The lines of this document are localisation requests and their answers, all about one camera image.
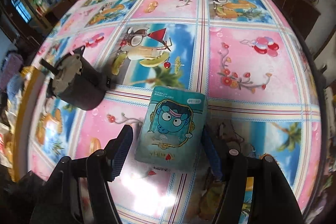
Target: cartoon face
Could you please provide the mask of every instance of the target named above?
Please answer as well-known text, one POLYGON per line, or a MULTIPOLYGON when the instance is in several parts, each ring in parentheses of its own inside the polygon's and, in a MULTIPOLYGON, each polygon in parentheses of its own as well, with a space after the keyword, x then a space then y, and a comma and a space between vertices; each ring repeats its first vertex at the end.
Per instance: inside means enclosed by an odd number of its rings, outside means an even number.
POLYGON ((190 122, 191 112, 187 107, 174 102, 163 102, 157 109, 159 133, 176 133, 190 122))

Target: wall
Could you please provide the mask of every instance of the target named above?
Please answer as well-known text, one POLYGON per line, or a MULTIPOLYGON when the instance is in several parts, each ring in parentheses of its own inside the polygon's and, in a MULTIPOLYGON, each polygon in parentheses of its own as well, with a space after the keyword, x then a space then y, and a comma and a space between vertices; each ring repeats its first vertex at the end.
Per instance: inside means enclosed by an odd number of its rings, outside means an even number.
POLYGON ((323 73, 327 79, 327 85, 331 84, 336 79, 336 33, 330 39, 327 46, 315 59, 317 69, 327 65, 327 70, 323 73))
POLYGON ((320 49, 335 26, 336 0, 319 0, 315 7, 321 15, 306 38, 306 44, 313 55, 320 49))

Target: flower illustration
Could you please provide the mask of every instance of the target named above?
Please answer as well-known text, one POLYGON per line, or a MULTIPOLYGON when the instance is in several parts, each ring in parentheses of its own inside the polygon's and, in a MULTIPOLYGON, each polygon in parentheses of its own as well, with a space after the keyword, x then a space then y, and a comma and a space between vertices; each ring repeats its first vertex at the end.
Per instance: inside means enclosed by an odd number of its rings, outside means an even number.
POLYGON ((251 73, 246 72, 243 74, 243 77, 239 77, 239 75, 236 72, 232 72, 230 75, 230 70, 226 67, 226 63, 231 63, 231 59, 228 57, 229 51, 227 50, 225 53, 218 52, 221 55, 221 66, 222 66, 222 71, 218 72, 218 75, 221 75, 221 82, 222 84, 229 86, 232 89, 239 89, 241 90, 242 88, 248 89, 251 91, 252 94, 255 94, 256 89, 260 88, 265 90, 267 84, 269 83, 272 74, 267 72, 265 73, 265 76, 267 77, 266 81, 262 84, 256 84, 254 83, 251 79, 251 73))
POLYGON ((236 89, 238 87, 239 87, 238 82, 235 81, 235 80, 233 80, 232 83, 231 83, 231 85, 230 85, 230 88, 236 89))
POLYGON ((228 44, 226 44, 226 43, 223 42, 223 43, 222 43, 222 47, 223 47, 223 48, 229 48, 230 46, 229 46, 228 44))
POLYGON ((116 118, 112 116, 111 114, 107 114, 106 117, 110 123, 114 123, 116 121, 116 118))
POLYGON ((224 85, 231 85, 232 84, 232 79, 229 77, 222 77, 222 83, 224 85))
POLYGON ((229 69, 224 69, 224 70, 223 70, 223 74, 225 74, 225 75, 229 75, 229 74, 230 74, 230 70, 229 70, 229 69))

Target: cherry blossom illustration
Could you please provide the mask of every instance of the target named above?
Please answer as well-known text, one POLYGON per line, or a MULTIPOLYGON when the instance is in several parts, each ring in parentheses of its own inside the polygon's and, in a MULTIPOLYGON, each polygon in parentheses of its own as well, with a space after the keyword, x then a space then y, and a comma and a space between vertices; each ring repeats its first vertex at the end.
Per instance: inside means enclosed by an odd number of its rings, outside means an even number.
POLYGON ((190 2, 192 2, 191 0, 179 0, 179 1, 183 1, 184 3, 183 5, 177 5, 176 8, 187 6, 189 5, 190 2))
POLYGON ((116 124, 122 124, 122 123, 125 123, 125 124, 132 124, 132 123, 143 123, 143 121, 137 119, 137 118, 127 118, 125 116, 125 113, 121 113, 121 120, 120 121, 116 121, 116 118, 115 116, 111 115, 111 114, 107 114, 106 115, 107 117, 107 120, 110 122, 110 123, 116 123, 116 124))
POLYGON ((255 93, 257 88, 266 89, 267 84, 270 81, 272 76, 271 73, 266 73, 266 81, 262 84, 255 84, 251 81, 251 73, 245 72, 242 76, 239 76, 238 73, 229 70, 227 63, 231 63, 231 58, 228 56, 229 54, 229 45, 226 43, 222 43, 223 52, 218 52, 221 57, 221 67, 222 71, 218 72, 219 75, 222 76, 221 82, 223 85, 229 86, 232 89, 242 89, 246 88, 250 90, 253 94, 255 93))
POLYGON ((245 39, 241 41, 241 44, 254 48, 260 54, 268 54, 272 57, 278 56, 277 50, 279 49, 279 45, 271 37, 257 37, 255 40, 245 39))

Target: palm tree illustration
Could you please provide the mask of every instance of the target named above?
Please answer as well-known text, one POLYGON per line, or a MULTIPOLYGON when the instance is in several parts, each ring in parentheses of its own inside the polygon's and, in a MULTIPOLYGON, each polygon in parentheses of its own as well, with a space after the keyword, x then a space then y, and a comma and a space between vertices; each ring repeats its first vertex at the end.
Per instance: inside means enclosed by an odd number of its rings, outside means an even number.
POLYGON ((295 149, 295 145, 301 144, 301 127, 298 122, 294 122, 289 126, 289 129, 282 128, 277 123, 272 122, 277 129, 280 129, 283 133, 288 135, 286 142, 277 148, 279 152, 284 151, 286 148, 288 151, 292 152, 295 149))
POLYGON ((182 72, 179 70, 176 74, 175 72, 171 72, 171 68, 163 68, 161 66, 157 66, 153 68, 155 71, 154 78, 148 78, 145 80, 135 81, 131 83, 131 85, 136 84, 152 84, 152 88, 156 85, 163 85, 163 86, 173 86, 175 88, 184 88, 184 84, 179 81, 179 78, 182 76, 182 72))
POLYGON ((56 141, 52 143, 52 152, 55 153, 57 156, 61 155, 60 150, 64 149, 64 147, 61 146, 61 141, 56 141))

